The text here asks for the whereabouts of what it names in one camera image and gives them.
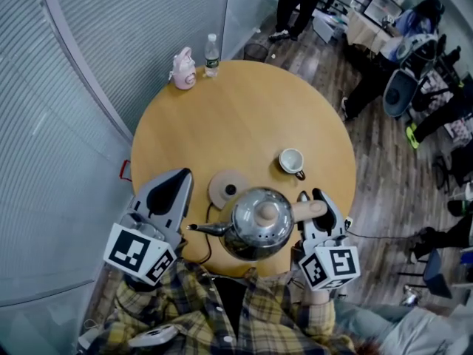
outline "cup handle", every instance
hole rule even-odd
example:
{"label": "cup handle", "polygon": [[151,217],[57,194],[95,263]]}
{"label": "cup handle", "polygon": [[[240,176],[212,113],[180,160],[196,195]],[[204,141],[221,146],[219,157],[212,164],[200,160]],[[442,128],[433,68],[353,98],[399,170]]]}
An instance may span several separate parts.
{"label": "cup handle", "polygon": [[299,172],[296,172],[296,178],[298,178],[299,180],[305,180],[305,173],[304,171],[299,171]]}

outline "person sitting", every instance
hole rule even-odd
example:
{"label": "person sitting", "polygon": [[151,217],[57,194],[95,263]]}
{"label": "person sitting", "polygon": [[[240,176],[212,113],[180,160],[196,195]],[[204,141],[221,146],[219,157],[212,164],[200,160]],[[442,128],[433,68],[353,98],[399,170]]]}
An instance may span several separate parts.
{"label": "person sitting", "polygon": [[336,324],[353,338],[371,339],[386,355],[470,354],[469,332],[424,308],[354,305],[335,300]]}
{"label": "person sitting", "polygon": [[[278,41],[287,38],[297,41],[299,34],[302,33],[312,17],[317,3],[319,3],[319,0],[279,0],[276,32],[269,36],[270,41]],[[294,26],[289,28],[287,23],[289,22],[290,15],[299,4],[299,16]]]}
{"label": "person sitting", "polygon": [[303,280],[301,271],[259,277],[255,268],[234,280],[178,258],[156,287],[125,276],[115,311],[87,353],[149,354],[150,347],[128,341],[167,324],[177,330],[154,354],[364,354],[334,334],[329,293],[312,292],[297,272]]}
{"label": "person sitting", "polygon": [[413,149],[439,127],[471,115],[473,109],[473,83],[458,88],[448,103],[435,110],[419,126],[412,122],[406,128],[407,139]]}
{"label": "person sitting", "polygon": [[399,67],[397,51],[404,38],[417,34],[434,34],[445,8],[440,0],[424,0],[400,15],[389,30],[391,38],[375,57],[371,72],[364,76],[348,98],[341,101],[346,121],[354,119],[371,101],[383,95],[386,86]]}

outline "kettle lid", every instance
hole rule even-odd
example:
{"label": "kettle lid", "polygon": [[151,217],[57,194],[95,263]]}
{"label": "kettle lid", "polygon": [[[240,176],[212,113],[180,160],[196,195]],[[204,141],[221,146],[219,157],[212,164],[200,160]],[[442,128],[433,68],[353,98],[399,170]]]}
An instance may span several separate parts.
{"label": "kettle lid", "polygon": [[287,241],[294,226],[286,197],[261,187],[248,189],[239,196],[232,221],[238,237],[255,247],[272,247]]}

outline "white sneaker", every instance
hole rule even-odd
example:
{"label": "white sneaker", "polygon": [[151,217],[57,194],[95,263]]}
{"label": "white sneaker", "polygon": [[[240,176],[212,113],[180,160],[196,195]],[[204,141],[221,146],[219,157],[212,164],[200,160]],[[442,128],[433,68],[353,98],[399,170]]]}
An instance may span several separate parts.
{"label": "white sneaker", "polygon": [[341,104],[340,104],[341,111],[343,112],[343,116],[344,116],[344,121],[348,120],[347,108],[345,106],[345,103],[347,102],[347,100],[348,100],[348,98],[342,98]]}
{"label": "white sneaker", "polygon": [[289,32],[286,29],[281,32],[275,32],[269,36],[270,41],[279,41],[287,38],[289,38]]}
{"label": "white sneaker", "polygon": [[418,258],[415,256],[414,251],[411,251],[411,254],[409,256],[409,262],[411,264],[417,264]]}

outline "black pants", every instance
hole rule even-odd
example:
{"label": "black pants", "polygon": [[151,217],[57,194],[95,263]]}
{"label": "black pants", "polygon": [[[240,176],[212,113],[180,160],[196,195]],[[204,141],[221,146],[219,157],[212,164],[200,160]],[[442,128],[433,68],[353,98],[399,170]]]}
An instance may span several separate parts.
{"label": "black pants", "polygon": [[[289,30],[289,33],[292,36],[297,37],[307,26],[318,2],[319,0],[279,0],[276,31],[281,32],[283,30]],[[297,17],[294,26],[289,29],[287,23],[289,22],[290,15],[298,4],[301,5],[299,16]]]}
{"label": "black pants", "polygon": [[377,55],[371,70],[361,79],[348,100],[345,101],[347,117],[356,117],[366,105],[383,95],[392,73],[397,68],[398,65],[395,62],[389,61],[381,54]]}
{"label": "black pants", "polygon": [[422,142],[427,135],[431,135],[439,127],[456,121],[462,117],[462,113],[455,106],[455,98],[438,108],[428,116],[414,131],[415,140]]}
{"label": "black pants", "polygon": [[444,249],[446,247],[464,249],[469,247],[472,219],[473,214],[468,214],[448,231],[437,231],[433,228],[426,228],[426,233],[421,235],[423,242],[414,247],[415,256],[420,258],[429,254],[432,249]]}

